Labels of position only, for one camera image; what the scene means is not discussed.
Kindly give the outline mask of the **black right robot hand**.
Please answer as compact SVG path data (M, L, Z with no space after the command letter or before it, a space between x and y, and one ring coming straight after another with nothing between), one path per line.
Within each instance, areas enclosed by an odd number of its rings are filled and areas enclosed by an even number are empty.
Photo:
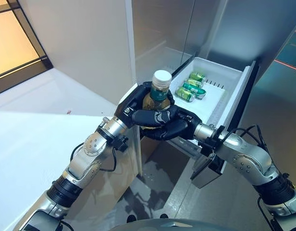
M158 141L175 137L192 140L195 129L202 123L195 113L175 105L163 111L139 110L133 115L133 121L142 126L142 136Z

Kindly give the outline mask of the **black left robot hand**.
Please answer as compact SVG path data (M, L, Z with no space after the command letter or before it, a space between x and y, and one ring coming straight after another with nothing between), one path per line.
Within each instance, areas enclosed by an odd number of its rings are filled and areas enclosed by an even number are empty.
M171 91L167 91L169 108L162 110L144 110L143 99L150 93L152 82L144 82L138 85L118 106L115 116L119 118L128 128L134 125L143 127L160 127L172 121L178 112L178 107Z

